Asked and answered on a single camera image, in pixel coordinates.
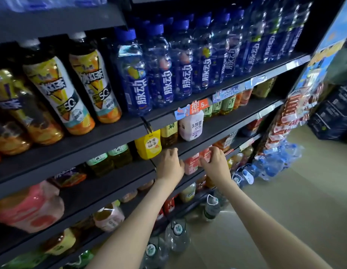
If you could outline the red label drink bottle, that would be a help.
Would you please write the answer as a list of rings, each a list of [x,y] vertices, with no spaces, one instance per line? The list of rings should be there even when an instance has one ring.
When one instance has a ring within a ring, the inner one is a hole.
[[[240,134],[245,137],[252,137],[256,135],[257,130],[260,127],[263,120],[264,117],[253,120],[252,122],[248,123],[246,126],[240,129]]]

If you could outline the small pink drink bottle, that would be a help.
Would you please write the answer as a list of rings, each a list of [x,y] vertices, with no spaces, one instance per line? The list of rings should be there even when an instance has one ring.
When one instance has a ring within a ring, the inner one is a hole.
[[[201,164],[201,158],[204,159],[207,163],[210,163],[211,161],[211,150],[209,146],[208,148],[204,149],[203,151],[199,152],[199,160],[198,160],[198,166],[203,167]]]
[[[196,153],[192,157],[187,158],[185,161],[185,175],[192,175],[198,171],[200,166],[200,154]]]

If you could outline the white pink yoghurt drink bottle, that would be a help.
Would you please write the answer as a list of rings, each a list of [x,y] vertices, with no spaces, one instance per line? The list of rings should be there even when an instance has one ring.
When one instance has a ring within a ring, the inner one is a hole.
[[[202,134],[203,121],[203,110],[179,120],[178,126],[181,138],[185,141],[197,139]]]

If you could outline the orange blue price tag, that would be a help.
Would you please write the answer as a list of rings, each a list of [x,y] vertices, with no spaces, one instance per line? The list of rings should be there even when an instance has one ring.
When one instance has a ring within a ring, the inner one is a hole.
[[[202,100],[195,100],[192,103],[187,104],[185,107],[178,108],[174,112],[174,116],[176,120],[179,121],[185,117],[197,114],[201,110],[204,110],[211,105],[212,105],[212,100],[209,98],[202,99]]]

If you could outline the green tea bottle white cap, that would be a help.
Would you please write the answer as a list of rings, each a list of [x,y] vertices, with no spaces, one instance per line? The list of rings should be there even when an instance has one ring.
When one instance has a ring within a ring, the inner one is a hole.
[[[85,161],[86,166],[93,172],[96,177],[102,177],[114,170],[114,163],[108,153]]]
[[[133,161],[128,144],[123,144],[115,149],[109,150],[107,154],[113,161],[115,169],[119,169]]]

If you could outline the person's right forearm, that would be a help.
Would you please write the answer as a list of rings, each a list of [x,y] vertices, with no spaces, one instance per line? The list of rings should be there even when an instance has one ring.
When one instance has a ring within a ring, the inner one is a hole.
[[[232,179],[220,178],[214,183],[230,201],[270,269],[333,269],[261,209]]]

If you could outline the stack of dark blue cartons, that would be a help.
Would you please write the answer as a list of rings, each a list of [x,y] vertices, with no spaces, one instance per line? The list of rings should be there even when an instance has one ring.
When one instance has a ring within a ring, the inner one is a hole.
[[[347,139],[347,84],[327,96],[307,125],[319,140]]]

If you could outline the person's right hand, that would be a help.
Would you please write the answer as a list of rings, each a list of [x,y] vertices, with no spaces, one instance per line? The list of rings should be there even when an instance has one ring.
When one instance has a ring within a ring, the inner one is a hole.
[[[210,150],[211,161],[209,163],[209,168],[204,170],[216,187],[224,191],[227,186],[233,183],[225,154],[215,146],[210,147]]]

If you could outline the person's left hand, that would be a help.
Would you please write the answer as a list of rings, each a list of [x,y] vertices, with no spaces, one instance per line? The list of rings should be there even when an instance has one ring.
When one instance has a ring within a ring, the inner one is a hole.
[[[157,181],[167,188],[175,188],[184,176],[179,172],[178,148],[166,149],[157,167]]]

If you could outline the black metal shelf rack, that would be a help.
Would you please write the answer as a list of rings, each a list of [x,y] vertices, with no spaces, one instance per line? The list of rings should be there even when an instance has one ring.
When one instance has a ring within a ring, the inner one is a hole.
[[[88,176],[78,185],[60,191],[59,196],[63,199],[65,207],[63,217],[42,231],[28,234],[0,223],[0,266],[21,254],[37,250],[44,241],[85,220],[112,198],[121,198],[134,190],[135,186],[142,186],[154,179],[154,167],[159,156],[149,160],[139,159],[138,153],[135,152],[134,140],[144,136],[149,129],[159,129],[159,126],[166,126],[168,122],[175,122],[174,111],[184,107],[184,103],[211,99],[217,91],[235,85],[239,85],[242,91],[243,88],[247,90],[270,78],[278,77],[278,84],[273,86],[266,99],[251,96],[246,106],[240,106],[227,115],[218,115],[204,122],[203,133],[198,139],[185,142],[179,138],[175,145],[179,149],[179,157],[185,160],[234,131],[238,131],[239,135],[231,144],[228,157],[241,148],[244,149],[244,145],[256,144],[258,140],[267,139],[269,133],[264,133],[264,130],[268,129],[268,119],[273,117],[271,113],[284,104],[288,90],[296,83],[300,71],[311,58],[310,50],[297,49],[298,40],[291,58],[273,63],[272,67],[264,68],[263,72],[229,79],[194,95],[193,99],[187,99],[183,103],[175,102],[166,109],[154,109],[143,118],[124,114],[117,125],[99,125],[86,135],[65,137],[57,144],[34,147],[21,155],[3,158],[0,162],[0,198],[24,189],[24,186],[32,186],[34,182],[42,182],[49,176],[59,174],[59,171],[78,166],[84,163],[84,160],[88,160],[89,156],[98,152],[108,152],[109,148],[114,148],[117,144],[128,144],[134,161],[112,170],[101,178]],[[264,120],[256,135],[245,137],[240,134],[242,127],[262,117]]]

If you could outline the olive green drink bottle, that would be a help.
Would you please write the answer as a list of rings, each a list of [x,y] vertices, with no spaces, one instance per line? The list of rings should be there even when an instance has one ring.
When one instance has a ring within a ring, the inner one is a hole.
[[[256,85],[253,88],[252,95],[254,95],[257,98],[261,98],[261,99],[266,98],[269,95],[270,91],[272,90],[276,79],[277,79],[277,77],[273,77],[273,78],[268,79],[265,82],[262,82],[262,83]]]

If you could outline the person's left forearm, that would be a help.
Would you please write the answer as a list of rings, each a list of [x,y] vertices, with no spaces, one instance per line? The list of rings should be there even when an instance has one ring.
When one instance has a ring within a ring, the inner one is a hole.
[[[158,213],[182,177],[164,175],[99,249],[86,269],[139,269]]]

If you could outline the hanging strip of red snack packets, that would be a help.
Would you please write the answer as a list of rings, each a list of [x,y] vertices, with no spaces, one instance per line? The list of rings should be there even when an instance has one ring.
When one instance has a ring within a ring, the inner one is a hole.
[[[286,139],[293,129],[306,124],[319,104],[319,98],[325,89],[324,82],[302,87],[293,91],[274,119],[263,150],[273,151]]]

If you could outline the large pink drink bottle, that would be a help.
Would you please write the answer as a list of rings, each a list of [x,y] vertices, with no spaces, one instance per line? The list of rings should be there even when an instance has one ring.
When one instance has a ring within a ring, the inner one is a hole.
[[[59,189],[47,181],[0,199],[0,223],[35,233],[48,228],[64,214]]]

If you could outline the wrapped pack of clear bottles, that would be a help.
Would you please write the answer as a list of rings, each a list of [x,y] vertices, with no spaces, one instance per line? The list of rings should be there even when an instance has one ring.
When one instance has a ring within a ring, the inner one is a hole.
[[[0,0],[1,12],[35,12],[57,8],[91,8],[107,4],[108,0]]]

